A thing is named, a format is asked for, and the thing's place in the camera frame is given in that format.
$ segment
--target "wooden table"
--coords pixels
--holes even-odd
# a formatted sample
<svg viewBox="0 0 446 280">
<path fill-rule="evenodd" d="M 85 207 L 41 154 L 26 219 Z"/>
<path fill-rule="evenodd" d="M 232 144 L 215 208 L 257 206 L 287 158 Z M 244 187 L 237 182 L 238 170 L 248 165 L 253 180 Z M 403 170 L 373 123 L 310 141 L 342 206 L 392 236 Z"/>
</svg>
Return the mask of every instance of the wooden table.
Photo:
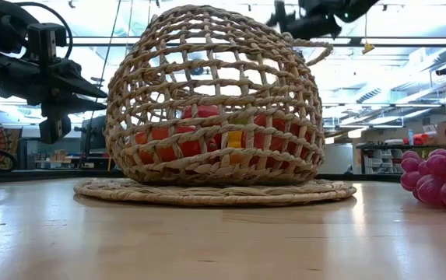
<svg viewBox="0 0 446 280">
<path fill-rule="evenodd" d="M 0 279 L 446 279 L 446 211 L 397 184 L 346 201 L 197 209 L 0 184 Z"/>
</svg>

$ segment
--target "overturned basket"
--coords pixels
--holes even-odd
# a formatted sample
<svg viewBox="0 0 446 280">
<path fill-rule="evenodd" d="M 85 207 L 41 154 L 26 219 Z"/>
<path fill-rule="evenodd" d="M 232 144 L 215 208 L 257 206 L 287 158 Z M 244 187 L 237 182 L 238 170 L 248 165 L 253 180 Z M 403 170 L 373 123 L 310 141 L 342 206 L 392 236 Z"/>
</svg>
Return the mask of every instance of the overturned basket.
<svg viewBox="0 0 446 280">
<path fill-rule="evenodd" d="M 292 46 L 325 51 L 306 63 Z M 110 82 L 108 151 L 145 184 L 308 181 L 325 142 L 308 65 L 330 51 L 234 12 L 171 9 L 150 23 Z"/>
</svg>

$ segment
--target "ceiling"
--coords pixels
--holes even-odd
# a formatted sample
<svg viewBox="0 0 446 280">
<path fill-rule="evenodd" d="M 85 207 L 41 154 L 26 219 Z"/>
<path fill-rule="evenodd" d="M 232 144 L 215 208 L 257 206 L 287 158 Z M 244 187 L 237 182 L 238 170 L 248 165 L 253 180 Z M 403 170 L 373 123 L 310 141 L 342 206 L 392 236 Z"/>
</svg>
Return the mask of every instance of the ceiling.
<svg viewBox="0 0 446 280">
<path fill-rule="evenodd" d="M 108 43 L 112 34 L 118 2 L 101 0 L 97 5 L 97 2 L 92 0 L 72 1 L 74 8 L 67 0 L 38 2 L 52 7 L 67 20 L 78 42 L 72 51 L 71 59 L 81 64 L 83 77 L 90 81 L 92 77 L 100 78 L 104 69 L 103 89 L 107 90 L 106 84 L 127 54 L 127 48 L 124 46 L 109 49 L 104 45 Z M 272 1 L 267 1 L 266 5 L 262 2 L 234 0 L 226 1 L 230 4 L 217 6 L 264 22 L 274 7 Z M 439 103 L 446 103 L 446 76 L 435 74 L 435 70 L 446 67 L 446 47 L 417 47 L 420 44 L 418 42 L 423 40 L 425 44 L 433 44 L 432 41 L 440 40 L 435 37 L 446 37 L 446 0 L 381 2 L 385 5 L 374 6 L 367 17 L 343 24 L 340 37 L 344 39 L 335 41 L 337 44 L 352 37 L 367 37 L 368 43 L 374 44 L 374 50 L 362 54 L 362 47 L 336 47 L 325 61 L 311 68 L 325 104 L 323 116 L 327 127 L 374 123 L 397 125 L 402 117 L 423 110 L 422 104 L 429 106 L 424 108 L 426 110 L 438 107 Z M 197 3 L 214 5 L 213 2 L 204 0 Z M 286 7 L 289 12 L 297 9 L 296 2 L 286 1 L 286 3 L 289 4 Z M 160 1 L 158 8 L 155 1 L 122 1 L 113 36 L 138 37 L 146 28 L 149 17 L 184 4 L 188 2 Z M 32 7 L 27 9 L 41 22 L 58 23 L 52 14 L 43 9 Z M 391 42 L 395 42 L 393 37 L 405 37 L 405 39 L 395 43 L 398 47 L 389 47 Z M 125 42 L 127 39 L 114 38 L 114 40 Z M 136 41 L 137 38 L 130 38 L 128 44 Z M 377 47 L 378 44 L 383 44 L 384 47 Z M 299 50 L 303 52 L 306 60 L 317 56 L 321 51 L 314 48 Z M 107 63 L 104 67 L 107 51 Z M 58 50 L 60 56 L 65 52 L 66 48 Z M 176 57 L 168 59 L 181 60 Z M 399 107 L 406 103 L 417 103 L 420 107 Z M 37 121 L 38 118 L 43 120 L 40 118 L 38 108 L 25 106 L 24 100 L 15 97 L 0 98 L 0 110 L 29 117 L 32 121 Z M 72 122 L 81 123 L 83 118 L 89 118 L 90 114 L 88 112 L 73 115 Z"/>
</svg>

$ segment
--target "yellow object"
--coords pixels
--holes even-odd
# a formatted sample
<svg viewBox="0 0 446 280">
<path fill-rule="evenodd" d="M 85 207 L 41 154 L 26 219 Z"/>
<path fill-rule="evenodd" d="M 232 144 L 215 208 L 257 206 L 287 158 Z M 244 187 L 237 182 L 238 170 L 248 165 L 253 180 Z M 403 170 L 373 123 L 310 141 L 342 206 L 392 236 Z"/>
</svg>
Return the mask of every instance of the yellow object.
<svg viewBox="0 0 446 280">
<path fill-rule="evenodd" d="M 241 131 L 228 132 L 228 147 L 229 148 L 241 148 Z M 230 164 L 237 165 L 244 161 L 242 155 L 230 155 Z"/>
<path fill-rule="evenodd" d="M 362 50 L 361 52 L 362 52 L 363 54 L 366 54 L 367 52 L 372 51 L 373 49 L 375 49 L 375 46 L 374 46 L 374 45 L 369 44 L 369 43 L 365 43 L 365 45 L 364 45 L 364 50 Z"/>
</svg>

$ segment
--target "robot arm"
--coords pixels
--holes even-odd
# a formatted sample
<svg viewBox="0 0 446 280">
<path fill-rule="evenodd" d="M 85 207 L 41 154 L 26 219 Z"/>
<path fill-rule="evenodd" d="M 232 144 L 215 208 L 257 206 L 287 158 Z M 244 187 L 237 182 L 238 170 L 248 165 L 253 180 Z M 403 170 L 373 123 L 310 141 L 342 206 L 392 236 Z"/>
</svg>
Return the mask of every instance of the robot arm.
<svg viewBox="0 0 446 280">
<path fill-rule="evenodd" d="M 41 141 L 55 143 L 70 132 L 68 114 L 106 109 L 102 103 L 79 98 L 77 93 L 93 98 L 105 98 L 107 94 L 80 75 L 79 64 L 57 57 L 56 47 L 67 44 L 68 29 L 39 23 L 21 4 L 30 3 L 0 0 L 0 96 L 17 96 L 29 105 L 41 105 L 42 115 L 47 118 L 40 124 Z M 21 58 L 2 54 L 18 54 L 22 46 L 26 53 Z"/>
<path fill-rule="evenodd" d="M 335 21 L 335 16 L 345 23 L 351 23 L 368 12 L 378 0 L 299 0 L 299 7 L 306 11 L 299 19 L 295 14 L 285 13 L 283 1 L 275 1 L 275 13 L 266 23 L 268 26 L 279 25 L 281 32 L 289 32 L 294 38 L 311 38 L 330 34 L 336 38 L 342 28 Z"/>
</svg>

